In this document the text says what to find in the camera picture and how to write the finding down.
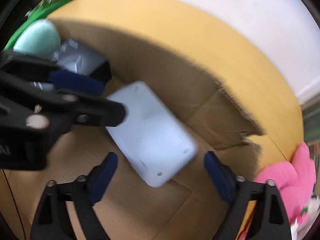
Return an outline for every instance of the pink stuffed animal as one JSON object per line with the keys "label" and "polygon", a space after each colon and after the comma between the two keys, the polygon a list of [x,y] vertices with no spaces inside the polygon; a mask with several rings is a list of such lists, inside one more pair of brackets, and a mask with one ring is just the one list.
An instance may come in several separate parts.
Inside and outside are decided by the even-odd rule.
{"label": "pink stuffed animal", "polygon": [[[308,146],[304,142],[301,143],[292,163],[280,162],[268,166],[257,175],[254,181],[265,183],[268,179],[276,183],[289,223],[294,223],[296,218],[299,224],[303,223],[307,217],[306,213],[301,216],[301,211],[312,196],[316,183],[315,163],[310,159]],[[246,231],[241,235],[240,240],[245,239]]]}

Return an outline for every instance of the light green ball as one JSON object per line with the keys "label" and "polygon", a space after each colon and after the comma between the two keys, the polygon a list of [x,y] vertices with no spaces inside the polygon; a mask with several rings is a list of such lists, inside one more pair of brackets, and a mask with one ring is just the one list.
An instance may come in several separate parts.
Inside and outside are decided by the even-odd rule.
{"label": "light green ball", "polygon": [[52,22],[41,19],[33,22],[18,38],[13,50],[42,58],[50,58],[60,48],[61,40]]}

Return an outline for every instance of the silver screw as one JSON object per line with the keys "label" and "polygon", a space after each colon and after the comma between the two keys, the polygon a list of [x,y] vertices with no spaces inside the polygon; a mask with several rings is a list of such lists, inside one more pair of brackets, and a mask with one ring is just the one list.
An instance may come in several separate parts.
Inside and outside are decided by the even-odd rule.
{"label": "silver screw", "polygon": [[49,119],[41,114],[32,114],[26,118],[26,126],[33,129],[45,129],[50,125]]}
{"label": "silver screw", "polygon": [[89,119],[89,116],[87,114],[81,114],[78,116],[77,121],[84,123]]}
{"label": "silver screw", "polygon": [[63,95],[62,99],[68,102],[76,102],[78,101],[78,97],[75,95],[71,95],[71,94],[67,94],[67,95]]}
{"label": "silver screw", "polygon": [[268,180],[267,180],[267,184],[268,184],[269,186],[275,186],[275,185],[276,185],[275,181],[272,180],[272,179],[268,179]]}
{"label": "silver screw", "polygon": [[81,176],[79,176],[78,178],[77,178],[77,181],[78,182],[84,182],[84,181],[86,181],[87,179],[85,178],[85,176],[84,175],[81,175]]}
{"label": "silver screw", "polygon": [[54,180],[50,180],[50,181],[48,181],[48,183],[47,183],[47,186],[48,186],[48,187],[52,187],[52,186],[54,186],[54,185],[56,185],[56,182],[55,182]]}
{"label": "silver screw", "polygon": [[241,176],[241,175],[238,175],[236,177],[236,180],[239,181],[239,182],[244,182],[245,181],[245,177],[244,176]]}

